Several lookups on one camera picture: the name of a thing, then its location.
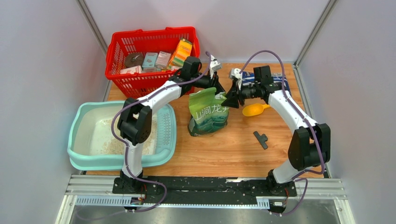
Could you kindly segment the yellow plastic scoop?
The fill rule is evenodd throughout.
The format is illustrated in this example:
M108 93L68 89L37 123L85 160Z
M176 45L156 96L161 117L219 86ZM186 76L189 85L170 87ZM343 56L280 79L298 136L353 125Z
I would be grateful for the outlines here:
M268 104L252 104L243 108L242 114L246 117L252 117L262 114L266 109L269 109Z

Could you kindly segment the green litter bag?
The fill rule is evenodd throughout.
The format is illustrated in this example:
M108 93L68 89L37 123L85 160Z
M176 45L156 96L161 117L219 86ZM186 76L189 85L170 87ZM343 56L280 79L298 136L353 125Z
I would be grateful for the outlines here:
M229 107L221 105L226 100L226 93L216 90L211 87L189 95L191 118L188 131L191 136L211 134L227 126Z

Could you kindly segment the black bag clip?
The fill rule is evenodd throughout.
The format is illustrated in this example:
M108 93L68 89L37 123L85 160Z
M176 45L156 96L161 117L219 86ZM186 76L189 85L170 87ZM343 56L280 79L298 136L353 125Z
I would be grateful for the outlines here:
M257 131L254 131L253 134L260 143L260 145L263 147L263 149L264 150L268 149L268 145L267 145L268 137L265 134L259 134Z

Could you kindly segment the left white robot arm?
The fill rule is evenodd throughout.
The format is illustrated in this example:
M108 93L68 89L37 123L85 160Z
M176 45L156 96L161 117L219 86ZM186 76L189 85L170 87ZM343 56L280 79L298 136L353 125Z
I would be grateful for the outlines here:
M217 71L221 63L209 55L209 63L200 72L202 63L194 56L185 59L183 66L157 90L138 99L127 98L123 108L116 113L111 123L113 136L124 143L124 162L120 176L115 179L114 187L127 189L136 194L141 191L143 143L151 133L152 116L169 102L188 93L193 87L206 89L216 87L223 91Z

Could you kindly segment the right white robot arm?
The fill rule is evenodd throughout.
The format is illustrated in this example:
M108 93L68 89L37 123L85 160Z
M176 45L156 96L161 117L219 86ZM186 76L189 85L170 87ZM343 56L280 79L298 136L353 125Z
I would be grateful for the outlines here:
M271 179L266 182L267 191L276 196L284 191L285 183L311 172L312 167L325 167L331 157L331 130L296 104L284 82L274 81L269 66L254 68L249 78L243 75L241 69L231 69L232 86L222 105L239 108L246 99L260 98L281 116L292 132L288 159L269 173Z

